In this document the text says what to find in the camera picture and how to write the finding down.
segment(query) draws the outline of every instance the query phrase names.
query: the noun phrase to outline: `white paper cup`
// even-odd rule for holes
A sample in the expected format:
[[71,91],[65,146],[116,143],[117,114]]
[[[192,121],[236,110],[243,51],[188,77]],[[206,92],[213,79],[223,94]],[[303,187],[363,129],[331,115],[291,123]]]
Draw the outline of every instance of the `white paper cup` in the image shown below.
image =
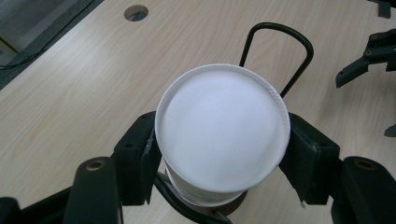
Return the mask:
[[190,70],[165,92],[155,133],[177,192],[201,206],[231,202],[281,162],[289,114],[262,77],[230,64]]

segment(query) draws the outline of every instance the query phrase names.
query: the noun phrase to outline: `black wire frame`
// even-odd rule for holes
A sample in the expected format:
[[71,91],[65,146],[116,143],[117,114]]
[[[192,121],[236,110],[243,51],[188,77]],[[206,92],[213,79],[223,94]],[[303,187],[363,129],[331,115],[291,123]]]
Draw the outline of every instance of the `black wire frame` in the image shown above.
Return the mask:
[[306,56],[303,61],[303,63],[300,65],[300,67],[297,69],[297,71],[294,73],[294,75],[291,77],[289,80],[288,84],[286,84],[285,88],[283,91],[280,93],[280,96],[283,98],[288,91],[291,89],[291,87],[294,85],[294,83],[297,81],[297,79],[301,76],[305,68],[311,63],[312,58],[314,57],[314,48],[312,47],[311,42],[300,34],[299,32],[291,29],[289,26],[285,26],[282,24],[278,23],[273,23],[273,22],[262,22],[259,23],[253,28],[251,28],[250,32],[247,35],[247,42],[245,43],[244,51],[242,53],[241,61],[239,63],[239,66],[243,67],[245,65],[245,61],[248,57],[248,51],[250,49],[251,42],[253,40],[254,34],[262,29],[270,29],[270,30],[277,30],[280,32],[283,32],[285,34],[291,35],[294,37],[296,40],[298,40],[306,49]]

